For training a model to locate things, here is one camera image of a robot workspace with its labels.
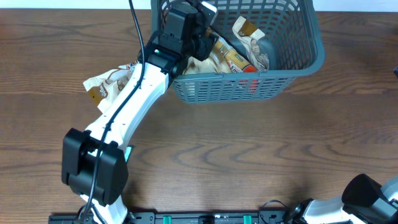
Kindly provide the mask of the grey plastic slotted basket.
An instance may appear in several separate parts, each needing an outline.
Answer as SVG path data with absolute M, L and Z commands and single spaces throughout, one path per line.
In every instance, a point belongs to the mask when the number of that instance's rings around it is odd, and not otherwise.
M 323 65 L 325 51 L 312 0 L 214 0 L 218 9 L 213 30 L 246 56 L 233 34 L 238 17 L 252 22 L 265 34 L 260 49 L 269 56 L 266 72 L 181 75 L 173 86 L 186 103 L 265 100 L 278 95 L 296 78 L 311 75 Z

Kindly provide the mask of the cream snack pouch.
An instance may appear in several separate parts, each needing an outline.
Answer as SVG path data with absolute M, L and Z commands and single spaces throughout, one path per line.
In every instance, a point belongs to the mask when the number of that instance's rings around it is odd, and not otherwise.
M 259 41 L 265 37 L 265 33 L 243 16 L 239 16 L 232 28 L 235 37 L 243 44 L 250 63 L 262 72 L 269 69 L 269 56 Z
M 209 57 L 204 61 L 199 61 L 194 57 L 188 58 L 188 64 L 183 71 L 183 75 L 199 73 L 231 73 L 231 70 L 222 54 L 217 50 L 212 50 Z
M 97 108 L 104 113 L 131 79 L 137 62 L 120 65 L 83 82 Z

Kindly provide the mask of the San Remo spaghetti packet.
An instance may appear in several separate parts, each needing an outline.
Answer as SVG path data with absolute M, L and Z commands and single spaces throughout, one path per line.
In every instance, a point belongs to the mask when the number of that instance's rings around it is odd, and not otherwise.
M 227 41 L 217 32 L 211 28 L 208 28 L 206 32 L 208 34 L 213 34 L 218 38 L 209 58 L 211 58 L 220 68 L 220 72 L 251 73 L 257 71 L 257 69 L 248 60 L 239 54 L 236 49 L 227 43 Z

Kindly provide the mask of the teal flushable wipes packet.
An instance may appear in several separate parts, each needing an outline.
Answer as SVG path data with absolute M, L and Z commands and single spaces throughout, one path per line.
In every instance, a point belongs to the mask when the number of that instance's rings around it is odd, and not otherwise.
M 130 156 L 131 156 L 131 153 L 132 153 L 133 149 L 134 149 L 134 146 L 133 146 L 133 145 L 128 145 L 128 146 L 126 147 L 126 150 L 125 150 L 125 153 L 124 153 L 124 158 L 125 158 L 126 163 L 128 163 L 129 158 L 130 158 Z

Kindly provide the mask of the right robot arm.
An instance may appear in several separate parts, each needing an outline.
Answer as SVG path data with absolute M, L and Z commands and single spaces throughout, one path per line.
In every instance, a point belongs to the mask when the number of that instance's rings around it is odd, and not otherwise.
M 309 198 L 287 213 L 284 223 L 397 223 L 397 177 L 379 184 L 357 175 L 343 194 L 328 200 Z

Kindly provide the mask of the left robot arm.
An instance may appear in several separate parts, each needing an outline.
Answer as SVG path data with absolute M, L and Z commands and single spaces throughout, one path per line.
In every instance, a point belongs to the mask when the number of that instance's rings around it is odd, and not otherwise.
M 205 1 L 158 2 L 157 29 L 141 43 L 132 77 L 113 104 L 84 131 L 71 129 L 63 139 L 62 182 L 86 198 L 75 217 L 83 223 L 126 223 L 121 194 L 127 179 L 129 141 L 149 108 L 183 73 L 188 59 L 205 60 L 218 37 L 208 34 L 218 10 Z

